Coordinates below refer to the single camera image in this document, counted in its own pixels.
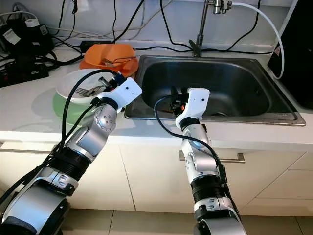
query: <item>white wall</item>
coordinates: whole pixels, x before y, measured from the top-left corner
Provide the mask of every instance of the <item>white wall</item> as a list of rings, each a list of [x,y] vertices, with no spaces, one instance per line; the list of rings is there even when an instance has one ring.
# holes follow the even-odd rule
[[[254,3],[255,0],[241,0]],[[281,27],[283,20],[289,10],[291,0],[263,0],[269,5],[277,6],[261,6],[273,21],[275,26]],[[0,0],[0,11],[5,12],[11,10],[12,0]],[[48,26],[57,26],[62,0],[20,0],[29,10],[35,13],[40,22]],[[76,15],[76,30],[92,31],[104,33],[110,31],[114,19],[113,0],[78,0],[79,11]],[[116,0],[117,5],[117,21],[116,29],[124,28],[139,0]],[[147,19],[153,12],[159,8],[159,0],[146,0],[145,18]],[[203,1],[174,1],[165,9],[168,24],[171,30],[172,38],[176,42],[187,42],[189,39],[196,39],[196,35],[200,26]],[[71,14],[73,4],[71,0],[66,1],[65,15],[62,27],[71,28],[73,17]],[[255,12],[242,7],[232,7],[225,15],[213,15],[209,9],[207,16],[204,43],[231,44],[241,35],[252,28],[255,20]],[[133,21],[132,26],[139,26],[141,21],[141,10],[138,12]],[[135,31],[131,31],[123,37],[127,39],[135,35]],[[137,36],[136,40],[152,40],[152,41],[168,41],[165,25],[162,15],[158,14]],[[275,42],[275,35],[270,26],[262,17],[255,31],[245,37],[242,44],[262,44],[272,45]]]

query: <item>white countertop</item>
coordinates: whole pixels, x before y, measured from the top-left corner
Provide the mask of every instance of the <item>white countertop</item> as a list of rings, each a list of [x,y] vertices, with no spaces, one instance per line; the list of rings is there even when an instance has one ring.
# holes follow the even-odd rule
[[[60,47],[56,53],[60,60],[75,56],[74,52],[64,47]],[[190,53],[160,50],[139,51],[138,54],[190,56]],[[268,71],[268,55],[210,52],[203,56],[254,58]],[[67,73],[78,69],[79,63],[63,66],[51,71],[47,78],[0,88],[0,141],[58,142],[61,138],[61,120],[52,108],[55,87]],[[306,126],[205,122],[213,147],[313,152],[313,114],[302,112],[291,102],[306,121]],[[174,121],[165,123],[172,131],[179,132]],[[119,113],[117,127],[109,141],[164,145],[181,142],[168,135],[156,121],[126,119],[123,113]]]

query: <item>tile floor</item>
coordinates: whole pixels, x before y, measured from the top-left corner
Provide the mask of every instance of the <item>tile floor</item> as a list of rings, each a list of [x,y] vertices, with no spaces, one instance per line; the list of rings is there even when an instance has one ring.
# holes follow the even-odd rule
[[[192,214],[71,210],[64,235],[192,235]],[[313,217],[243,216],[248,235],[313,235]]]

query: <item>stainless steel sink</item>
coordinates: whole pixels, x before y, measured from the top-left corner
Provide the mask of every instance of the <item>stainless steel sink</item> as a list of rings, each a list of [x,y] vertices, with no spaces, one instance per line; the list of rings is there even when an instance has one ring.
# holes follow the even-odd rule
[[[142,95],[127,106],[125,117],[155,119],[157,100],[189,87],[210,90],[205,121],[305,125],[257,60],[143,55],[135,77]],[[160,117],[175,119],[170,100],[160,104]]]

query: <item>drawer handle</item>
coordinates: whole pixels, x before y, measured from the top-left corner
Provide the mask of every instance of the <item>drawer handle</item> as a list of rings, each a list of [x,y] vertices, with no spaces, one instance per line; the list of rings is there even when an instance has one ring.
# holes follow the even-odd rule
[[[1,148],[3,143],[0,142],[0,152],[6,153],[35,153],[35,154],[50,154],[51,151],[46,150],[24,150],[24,149],[9,149],[9,148]]]
[[[246,163],[246,160],[245,160],[243,153],[238,153],[237,157],[238,157],[238,159],[220,158],[220,160],[222,163],[242,163],[242,164]],[[185,161],[185,156],[181,150],[179,151],[179,160]]]

